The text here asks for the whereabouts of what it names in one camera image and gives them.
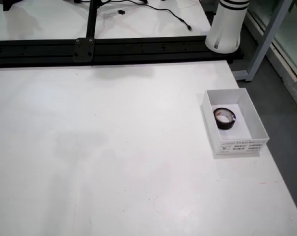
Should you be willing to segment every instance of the gray floor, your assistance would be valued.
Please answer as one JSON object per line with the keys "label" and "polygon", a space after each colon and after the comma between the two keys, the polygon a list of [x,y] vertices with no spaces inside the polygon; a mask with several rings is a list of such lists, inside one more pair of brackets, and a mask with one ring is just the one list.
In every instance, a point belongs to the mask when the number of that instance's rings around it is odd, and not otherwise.
{"label": "gray floor", "polygon": [[[243,27],[241,49],[245,60],[257,47]],[[270,136],[268,147],[297,206],[297,106],[271,63],[264,59],[252,82],[238,82],[246,88]]]}

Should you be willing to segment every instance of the black tape roll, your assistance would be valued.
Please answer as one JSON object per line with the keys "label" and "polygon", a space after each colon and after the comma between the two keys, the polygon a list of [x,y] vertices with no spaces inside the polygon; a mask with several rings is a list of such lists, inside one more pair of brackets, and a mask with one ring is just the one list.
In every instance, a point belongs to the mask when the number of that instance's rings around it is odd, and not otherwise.
{"label": "black tape roll", "polygon": [[[219,116],[227,117],[229,121],[222,121],[218,118]],[[236,122],[236,115],[229,109],[223,107],[214,110],[214,117],[218,129],[231,129]]]}

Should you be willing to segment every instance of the white tabletop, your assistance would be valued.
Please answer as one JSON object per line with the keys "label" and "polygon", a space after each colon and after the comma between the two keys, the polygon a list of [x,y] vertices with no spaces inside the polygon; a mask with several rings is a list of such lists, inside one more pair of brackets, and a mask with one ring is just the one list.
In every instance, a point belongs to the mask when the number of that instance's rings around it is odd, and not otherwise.
{"label": "white tabletop", "polygon": [[[89,4],[73,0],[23,0],[7,11],[0,5],[0,40],[75,39],[86,36]],[[95,38],[142,38],[207,35],[210,24],[199,0],[149,0],[156,8],[168,8],[192,26],[187,27],[170,13],[133,3],[111,3],[98,10]],[[120,15],[118,10],[126,13]]]}
{"label": "white tabletop", "polygon": [[0,235],[297,236],[267,148],[216,159],[226,62],[0,70]]}

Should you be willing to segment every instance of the white cardboard box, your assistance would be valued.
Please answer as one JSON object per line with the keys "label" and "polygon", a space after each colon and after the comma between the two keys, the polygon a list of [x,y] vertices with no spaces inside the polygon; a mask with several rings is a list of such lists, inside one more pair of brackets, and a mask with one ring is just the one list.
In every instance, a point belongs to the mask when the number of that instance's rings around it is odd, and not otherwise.
{"label": "white cardboard box", "polygon": [[[214,110],[233,111],[236,122],[229,130],[218,129]],[[257,153],[269,140],[255,107],[244,88],[207,90],[202,111],[215,154]]]}

